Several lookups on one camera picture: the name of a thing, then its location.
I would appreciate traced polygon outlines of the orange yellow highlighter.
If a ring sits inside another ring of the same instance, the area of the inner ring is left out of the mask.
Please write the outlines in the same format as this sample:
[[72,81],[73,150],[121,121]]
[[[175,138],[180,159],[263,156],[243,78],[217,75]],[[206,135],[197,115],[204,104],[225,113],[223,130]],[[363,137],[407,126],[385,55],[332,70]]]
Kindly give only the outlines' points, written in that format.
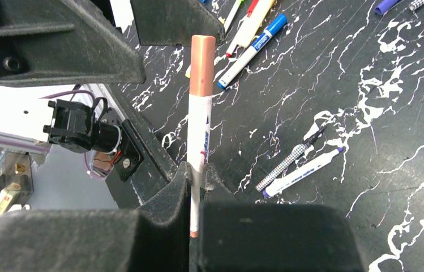
[[234,54],[236,47],[247,48],[251,44],[252,39],[256,36],[258,29],[275,2],[275,0],[252,1],[247,10],[245,21],[239,27],[234,39],[226,50],[226,56],[228,58]]

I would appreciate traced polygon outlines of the copper capped white marker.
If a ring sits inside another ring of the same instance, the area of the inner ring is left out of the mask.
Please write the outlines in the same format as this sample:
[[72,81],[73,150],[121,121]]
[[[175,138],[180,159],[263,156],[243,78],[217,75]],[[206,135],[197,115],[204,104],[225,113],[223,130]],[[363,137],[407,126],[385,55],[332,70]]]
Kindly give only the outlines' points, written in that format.
[[195,96],[190,94],[189,88],[186,161],[192,171],[190,201],[190,237],[192,238],[199,235],[200,188],[204,167],[209,157],[212,95]]

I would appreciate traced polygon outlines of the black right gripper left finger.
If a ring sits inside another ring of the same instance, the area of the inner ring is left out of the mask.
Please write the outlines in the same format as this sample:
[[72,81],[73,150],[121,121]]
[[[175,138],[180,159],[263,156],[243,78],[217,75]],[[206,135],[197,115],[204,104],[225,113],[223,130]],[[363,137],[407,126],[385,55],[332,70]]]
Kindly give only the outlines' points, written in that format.
[[191,168],[137,209],[0,217],[0,271],[187,271]]

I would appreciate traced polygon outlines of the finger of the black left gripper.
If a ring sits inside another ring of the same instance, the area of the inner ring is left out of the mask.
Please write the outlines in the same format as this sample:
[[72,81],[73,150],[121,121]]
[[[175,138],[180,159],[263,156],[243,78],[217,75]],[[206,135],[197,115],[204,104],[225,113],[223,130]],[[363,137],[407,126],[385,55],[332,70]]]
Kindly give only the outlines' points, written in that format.
[[145,79],[142,57],[92,1],[0,1],[0,86]]
[[196,0],[131,0],[140,45],[191,46],[193,35],[212,36],[220,45],[224,25]]

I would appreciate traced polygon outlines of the purple marker cap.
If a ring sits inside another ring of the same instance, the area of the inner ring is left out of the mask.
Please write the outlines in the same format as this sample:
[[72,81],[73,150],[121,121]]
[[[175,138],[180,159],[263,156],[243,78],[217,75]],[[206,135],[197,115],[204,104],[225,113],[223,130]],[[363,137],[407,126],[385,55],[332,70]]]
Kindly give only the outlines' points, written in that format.
[[382,0],[374,9],[375,13],[383,16],[393,6],[395,6],[400,0]]

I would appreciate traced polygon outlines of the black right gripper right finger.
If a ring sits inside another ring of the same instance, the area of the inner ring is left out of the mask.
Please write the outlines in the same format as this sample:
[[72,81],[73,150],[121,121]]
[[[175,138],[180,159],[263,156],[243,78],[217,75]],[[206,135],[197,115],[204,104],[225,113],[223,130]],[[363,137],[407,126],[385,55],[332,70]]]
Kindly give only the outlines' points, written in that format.
[[206,199],[199,271],[363,271],[356,237],[329,206]]

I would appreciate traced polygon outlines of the blue capped white marker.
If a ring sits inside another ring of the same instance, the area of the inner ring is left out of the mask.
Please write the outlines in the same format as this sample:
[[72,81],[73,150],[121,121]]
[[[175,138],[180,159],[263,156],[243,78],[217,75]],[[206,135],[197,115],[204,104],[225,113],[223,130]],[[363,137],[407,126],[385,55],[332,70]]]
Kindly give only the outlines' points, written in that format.
[[279,14],[277,18],[263,31],[263,33],[250,45],[233,65],[218,80],[217,85],[226,89],[232,80],[249,64],[249,62],[268,44],[268,42],[278,33],[288,22],[284,14]]

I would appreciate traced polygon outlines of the yellow capped pen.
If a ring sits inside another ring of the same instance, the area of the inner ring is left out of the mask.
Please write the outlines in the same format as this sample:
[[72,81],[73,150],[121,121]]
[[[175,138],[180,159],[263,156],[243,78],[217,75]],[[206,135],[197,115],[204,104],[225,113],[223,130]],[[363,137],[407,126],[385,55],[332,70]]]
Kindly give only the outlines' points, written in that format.
[[190,79],[191,76],[191,65],[188,66],[185,72],[185,77]]

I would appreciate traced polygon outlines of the checkered black white pen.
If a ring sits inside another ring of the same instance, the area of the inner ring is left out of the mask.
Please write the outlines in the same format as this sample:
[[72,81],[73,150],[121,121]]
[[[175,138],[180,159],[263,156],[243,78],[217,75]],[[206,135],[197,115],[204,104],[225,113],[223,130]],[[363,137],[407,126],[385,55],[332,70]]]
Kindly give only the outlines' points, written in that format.
[[281,161],[273,170],[270,171],[269,174],[266,175],[255,187],[258,192],[263,191],[268,185],[270,185],[274,179],[284,170],[287,169],[294,161],[296,161],[300,156],[302,156],[305,151],[311,147],[319,138],[319,136],[325,131],[327,125],[322,126],[317,132],[315,132],[312,136],[306,138],[302,143],[296,145],[291,153]]

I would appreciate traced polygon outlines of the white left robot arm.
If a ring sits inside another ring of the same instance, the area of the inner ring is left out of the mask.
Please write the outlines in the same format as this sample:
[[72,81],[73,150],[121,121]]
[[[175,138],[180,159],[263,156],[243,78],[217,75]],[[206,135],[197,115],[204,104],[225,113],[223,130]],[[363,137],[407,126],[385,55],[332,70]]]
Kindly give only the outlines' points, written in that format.
[[0,1],[0,86],[143,83],[146,46],[190,46],[193,35],[225,38],[201,1]]

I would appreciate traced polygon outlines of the green capped marker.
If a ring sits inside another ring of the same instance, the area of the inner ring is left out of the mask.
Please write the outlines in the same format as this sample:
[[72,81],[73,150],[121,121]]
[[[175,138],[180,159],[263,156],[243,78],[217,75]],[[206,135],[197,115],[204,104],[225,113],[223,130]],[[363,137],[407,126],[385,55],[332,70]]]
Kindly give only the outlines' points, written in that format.
[[225,33],[227,33],[227,31],[229,30],[232,21],[235,18],[235,15],[238,12],[238,9],[240,7],[240,5],[242,4],[243,0],[236,0],[230,10],[230,12],[228,13],[226,18],[219,18],[219,21],[224,25],[224,31]]

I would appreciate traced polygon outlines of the copper marker cap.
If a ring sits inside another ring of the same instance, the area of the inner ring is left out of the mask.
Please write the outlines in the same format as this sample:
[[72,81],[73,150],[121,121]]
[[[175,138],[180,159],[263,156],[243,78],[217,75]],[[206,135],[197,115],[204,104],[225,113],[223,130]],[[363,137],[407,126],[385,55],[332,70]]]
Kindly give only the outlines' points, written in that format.
[[200,97],[213,92],[216,39],[193,35],[191,39],[190,94]]

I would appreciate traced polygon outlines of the purple white marker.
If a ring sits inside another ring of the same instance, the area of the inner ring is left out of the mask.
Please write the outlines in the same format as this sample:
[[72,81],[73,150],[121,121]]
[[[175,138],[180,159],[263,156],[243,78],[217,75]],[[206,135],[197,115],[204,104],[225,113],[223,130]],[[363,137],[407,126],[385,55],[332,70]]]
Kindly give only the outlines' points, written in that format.
[[345,148],[340,147],[331,152],[321,154],[308,163],[298,167],[292,173],[282,178],[276,178],[262,191],[262,195],[266,198],[271,198],[278,193],[281,193],[284,189],[296,184],[297,182],[303,180],[305,177],[308,177],[309,175],[328,165],[335,156],[342,153],[344,150]]

